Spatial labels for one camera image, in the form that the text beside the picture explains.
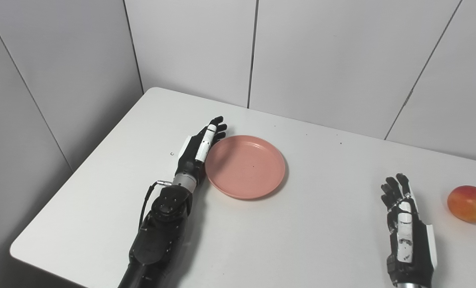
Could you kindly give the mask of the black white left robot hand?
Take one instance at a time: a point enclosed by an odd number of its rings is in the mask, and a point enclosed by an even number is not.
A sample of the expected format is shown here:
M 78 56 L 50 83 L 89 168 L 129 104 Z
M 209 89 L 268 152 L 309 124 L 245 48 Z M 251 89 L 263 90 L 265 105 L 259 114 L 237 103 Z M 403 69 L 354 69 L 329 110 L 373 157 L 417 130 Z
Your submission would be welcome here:
M 188 176 L 195 182 L 194 186 L 198 186 L 205 175 L 204 164 L 207 155 L 214 144 L 226 137 L 226 130 L 224 117 L 218 116 L 198 134 L 189 137 L 188 144 L 179 158 L 175 176 Z

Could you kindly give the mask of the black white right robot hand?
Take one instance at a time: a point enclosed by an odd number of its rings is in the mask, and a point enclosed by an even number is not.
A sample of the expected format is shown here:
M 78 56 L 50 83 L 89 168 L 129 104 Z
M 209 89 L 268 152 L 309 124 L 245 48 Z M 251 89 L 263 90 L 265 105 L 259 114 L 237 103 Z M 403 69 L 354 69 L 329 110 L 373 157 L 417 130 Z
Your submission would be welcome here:
M 397 173 L 381 185 L 390 233 L 386 270 L 396 288 L 431 288 L 437 267 L 434 229 L 419 217 L 408 177 Z

